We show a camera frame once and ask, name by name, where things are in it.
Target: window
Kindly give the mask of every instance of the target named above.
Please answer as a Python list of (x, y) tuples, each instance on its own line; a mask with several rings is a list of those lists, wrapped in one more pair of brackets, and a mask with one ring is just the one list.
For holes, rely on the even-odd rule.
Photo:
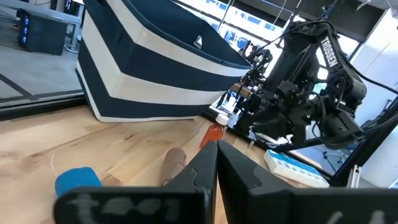
[(275, 30), (275, 26), (272, 25), (272, 24), (270, 24), (270, 23), (267, 23), (264, 27), (265, 27), (267, 30), (271, 30), (271, 31), (274, 31), (274, 30)]
[(296, 21), (305, 22), (305, 19), (301, 18), (300, 16), (295, 16), (294, 19), (293, 19), (293, 22), (296, 22)]
[(321, 66), (326, 66), (326, 64), (325, 64), (325, 58), (323, 57), (323, 54), (322, 54), (322, 51), (321, 51), (321, 49), (319, 49), (318, 48), (318, 50), (317, 50), (317, 58), (318, 58), (318, 61), (319, 61), (319, 64), (321, 65)]
[(252, 22), (252, 23), (254, 23), (254, 24), (260, 24), (260, 22), (261, 22), (261, 20), (260, 19), (257, 19), (257, 18), (255, 18), (255, 17), (252, 17), (252, 16), (248, 16), (248, 21), (249, 22)]
[(226, 10), (226, 4), (220, 2), (220, 4), (218, 5), (218, 7), (222, 10)]
[(324, 68), (319, 68), (318, 78), (322, 80), (326, 80), (328, 78), (328, 70)]
[(201, 16), (200, 19), (203, 19), (206, 22), (209, 22), (205, 16)]
[(248, 44), (248, 40), (244, 37), (239, 37), (236, 44), (238, 45), (239, 49), (243, 49)]
[(218, 29), (218, 24), (217, 24), (217, 22), (212, 22), (212, 23), (211, 23), (211, 27), (212, 27), (214, 30), (217, 30), (217, 29)]
[(325, 88), (326, 88), (326, 83), (318, 83), (318, 84), (315, 84), (315, 87), (313, 88), (313, 91), (315, 93), (320, 93), (321, 90), (324, 90)]
[(346, 53), (347, 56), (350, 56), (358, 46), (359, 42), (341, 34), (339, 34), (339, 37), (338, 43), (340, 44), (341, 50)]
[(236, 35), (235, 35), (234, 32), (228, 30), (228, 31), (225, 33), (224, 39), (225, 39), (229, 44), (232, 44), (232, 43), (234, 42), (234, 40), (235, 40), (235, 36), (236, 36)]

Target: metal frame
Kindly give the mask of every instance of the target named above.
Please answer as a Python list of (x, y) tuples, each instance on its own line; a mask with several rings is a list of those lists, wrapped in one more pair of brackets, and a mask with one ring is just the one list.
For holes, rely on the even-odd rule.
[(57, 100), (41, 100), (28, 102), (17, 106), (6, 106), (0, 108), (0, 121), (32, 116), (42, 113), (50, 113), (76, 106), (86, 105), (87, 101), (83, 94)]

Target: cable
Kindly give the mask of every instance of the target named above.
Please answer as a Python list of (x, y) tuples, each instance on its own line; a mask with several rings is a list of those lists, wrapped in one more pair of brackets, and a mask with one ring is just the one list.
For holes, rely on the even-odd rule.
[(389, 91), (391, 91), (391, 92), (393, 92), (393, 93), (395, 93), (395, 94), (398, 95), (398, 91), (397, 91), (397, 90), (395, 90), (395, 89), (393, 89), (393, 88), (391, 88), (391, 87), (388, 87), (388, 86), (386, 86), (386, 85), (384, 85), (384, 84), (382, 84), (382, 83), (378, 83), (378, 82), (376, 82), (376, 81), (374, 81), (374, 80), (371, 80), (370, 78), (364, 76), (360, 71), (358, 71), (358, 70), (354, 67), (354, 65), (352, 65), (352, 64), (348, 61), (348, 59), (347, 59), (346, 57), (343, 57), (343, 58), (344, 58), (344, 61), (345, 61), (345, 62), (348, 64), (348, 66), (350, 67), (350, 69), (354, 70), (354, 72), (355, 72), (359, 77), (363, 78), (364, 80), (368, 81), (369, 83), (372, 83), (372, 84), (375, 84), (375, 85), (377, 85), (377, 86), (379, 86), (379, 87), (385, 88), (385, 89), (387, 89), (387, 90), (389, 90)]
[(50, 4), (51, 2), (52, 2), (52, 1), (37, 4), (37, 0), (36, 0), (34, 5), (35, 5), (35, 6), (41, 6), (41, 5), (44, 5), (44, 4)]
[(319, 95), (319, 93), (317, 92), (311, 92), (312, 95), (315, 95), (318, 99), (318, 101), (320, 102), (321, 105), (321, 120), (320, 120), (320, 132), (321, 132), (321, 136), (322, 136), (322, 132), (323, 132), (323, 127), (325, 125), (325, 120), (326, 120), (326, 106), (325, 106), (325, 102), (323, 102), (322, 97)]
[(365, 134), (373, 133), (373, 132), (375, 132), (375, 131), (377, 131), (379, 129), (386, 128), (387, 126), (390, 126), (390, 125), (392, 125), (393, 123), (395, 123), (397, 121), (398, 121), (398, 114), (395, 114), (392, 118), (388, 119), (387, 121), (385, 121), (385, 122), (383, 122), (383, 123), (381, 123), (381, 124), (379, 124), (379, 125), (377, 125), (377, 126), (375, 126), (373, 128), (369, 128), (369, 129), (365, 130), (364, 133)]
[(270, 41), (268, 44), (266, 44), (266, 45), (260, 47), (260, 48), (257, 49), (255, 52), (253, 52), (253, 53), (249, 54), (248, 56), (246, 56), (246, 58), (248, 58), (248, 57), (250, 57), (250, 56), (253, 56), (255, 53), (257, 53), (258, 51), (264, 49), (264, 47), (267, 47), (267, 46), (270, 45), (271, 43), (277, 41), (279, 38), (283, 37), (284, 35), (285, 35), (285, 34), (282, 34), (282, 35), (278, 36), (276, 39)]
[(318, 121), (316, 121), (315, 124), (313, 124), (312, 130), (311, 130), (312, 134), (317, 138), (318, 136), (315, 134), (315, 126), (318, 126)]

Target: white wall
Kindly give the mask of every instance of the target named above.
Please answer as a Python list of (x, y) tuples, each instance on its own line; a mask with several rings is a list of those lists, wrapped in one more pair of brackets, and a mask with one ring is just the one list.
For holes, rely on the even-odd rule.
[[(367, 77), (389, 87), (398, 88), (398, 20), (387, 11), (369, 39), (353, 59), (353, 65)], [(363, 124), (375, 118), (396, 95), (365, 82), (368, 88), (356, 121)], [(363, 166), (362, 177), (378, 187), (389, 187), (398, 179), (398, 128), (383, 142)]]

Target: white label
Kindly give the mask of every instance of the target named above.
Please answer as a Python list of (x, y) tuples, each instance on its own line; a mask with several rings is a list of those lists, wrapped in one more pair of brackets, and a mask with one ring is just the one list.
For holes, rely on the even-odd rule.
[(201, 49), (201, 36), (199, 35), (193, 43), (197, 48)]
[(326, 55), (326, 62), (328, 63), (329, 68), (337, 65), (337, 58), (335, 52), (333, 51), (333, 48), (330, 45), (329, 37), (323, 39), (321, 43), (322, 43), (322, 49)]

